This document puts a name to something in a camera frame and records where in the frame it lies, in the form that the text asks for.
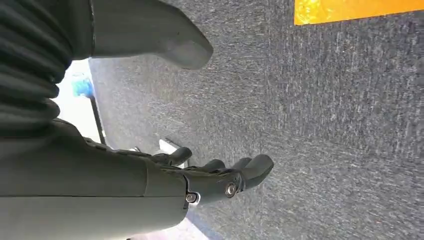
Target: prosthetic arm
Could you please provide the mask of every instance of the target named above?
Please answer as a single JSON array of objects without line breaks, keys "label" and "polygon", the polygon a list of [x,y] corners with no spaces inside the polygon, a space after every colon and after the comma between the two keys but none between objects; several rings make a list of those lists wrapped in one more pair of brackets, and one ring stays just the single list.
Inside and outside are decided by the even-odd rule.
[{"label": "prosthetic arm", "polygon": [[198,69],[212,53],[180,10],[157,0],[2,0],[0,239],[125,239],[260,184],[274,165],[266,155],[181,169],[188,148],[113,150],[56,118],[50,99],[72,60],[154,54]]}]

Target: dark gray fabric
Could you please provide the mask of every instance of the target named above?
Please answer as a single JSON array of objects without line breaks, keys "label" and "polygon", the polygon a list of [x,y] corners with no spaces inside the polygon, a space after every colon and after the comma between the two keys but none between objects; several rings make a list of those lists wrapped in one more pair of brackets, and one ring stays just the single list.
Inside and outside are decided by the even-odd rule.
[{"label": "dark gray fabric", "polygon": [[91,60],[113,147],[168,137],[197,165],[273,157],[261,186],[196,210],[223,239],[419,238],[421,12],[294,26],[294,1],[171,4],[215,53],[200,71]]}]

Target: joint screw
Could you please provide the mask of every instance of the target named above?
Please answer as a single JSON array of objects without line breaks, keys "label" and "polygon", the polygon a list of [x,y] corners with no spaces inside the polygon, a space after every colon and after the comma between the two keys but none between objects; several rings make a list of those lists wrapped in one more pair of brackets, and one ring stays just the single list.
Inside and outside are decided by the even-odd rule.
[{"label": "joint screw", "polygon": [[236,194],[236,185],[233,182],[228,183],[225,189],[225,195],[232,198]]},{"label": "joint screw", "polygon": [[198,199],[198,196],[196,195],[196,193],[190,192],[185,196],[185,200],[191,204],[196,202],[197,199]]}]

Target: yellow tape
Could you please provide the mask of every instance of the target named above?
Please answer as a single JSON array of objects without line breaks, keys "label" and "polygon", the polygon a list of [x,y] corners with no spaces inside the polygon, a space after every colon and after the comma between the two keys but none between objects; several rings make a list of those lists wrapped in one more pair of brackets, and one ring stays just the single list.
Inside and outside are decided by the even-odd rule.
[{"label": "yellow tape", "polygon": [[294,24],[321,24],[424,10],[424,0],[295,0]]}]

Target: prosthetic hand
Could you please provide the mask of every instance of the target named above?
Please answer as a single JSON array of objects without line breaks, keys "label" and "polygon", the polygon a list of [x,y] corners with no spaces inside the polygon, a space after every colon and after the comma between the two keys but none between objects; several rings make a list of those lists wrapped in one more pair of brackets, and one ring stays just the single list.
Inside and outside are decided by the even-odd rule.
[{"label": "prosthetic hand", "polygon": [[266,155],[180,169],[187,148],[112,150],[57,119],[49,100],[75,59],[146,53],[198,69],[212,52],[181,11],[156,0],[0,2],[0,239],[125,239],[260,184],[273,167]]}]

